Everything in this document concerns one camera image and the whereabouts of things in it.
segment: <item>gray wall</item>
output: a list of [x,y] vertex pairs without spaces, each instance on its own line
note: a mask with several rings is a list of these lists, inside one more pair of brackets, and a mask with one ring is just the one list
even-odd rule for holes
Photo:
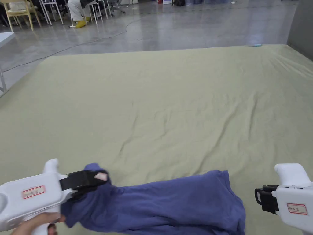
[[300,0],[287,44],[313,60],[313,0]]

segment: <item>yellow shoe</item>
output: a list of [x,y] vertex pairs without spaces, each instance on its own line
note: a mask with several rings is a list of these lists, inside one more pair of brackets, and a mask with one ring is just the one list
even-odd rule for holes
[[78,21],[77,24],[76,24],[76,28],[79,29],[79,28],[82,28],[86,25],[86,21],[84,20],[81,20],[81,21]]

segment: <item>black bag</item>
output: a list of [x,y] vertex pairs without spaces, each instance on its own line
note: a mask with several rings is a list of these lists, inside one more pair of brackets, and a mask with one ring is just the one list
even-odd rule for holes
[[181,7],[184,6],[186,4],[185,0],[174,0],[173,3],[175,6]]

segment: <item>polished gray floor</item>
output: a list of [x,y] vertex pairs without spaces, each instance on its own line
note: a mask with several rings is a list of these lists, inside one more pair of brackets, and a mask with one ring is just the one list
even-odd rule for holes
[[149,0],[130,5],[126,15],[115,12],[98,26],[69,28],[67,20],[64,26],[42,22],[34,32],[15,27],[16,38],[0,49],[0,65],[10,87],[52,55],[285,44],[296,5],[291,0],[235,0],[173,7]]

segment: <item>human hand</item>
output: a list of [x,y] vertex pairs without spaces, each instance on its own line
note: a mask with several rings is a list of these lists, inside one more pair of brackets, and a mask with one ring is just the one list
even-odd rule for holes
[[[31,235],[32,231],[35,230],[42,224],[49,224],[53,222],[64,222],[65,217],[59,213],[41,213],[34,218],[27,220],[21,223],[12,233],[11,235]],[[48,235],[58,235],[56,231],[56,225],[50,224],[48,226]]]

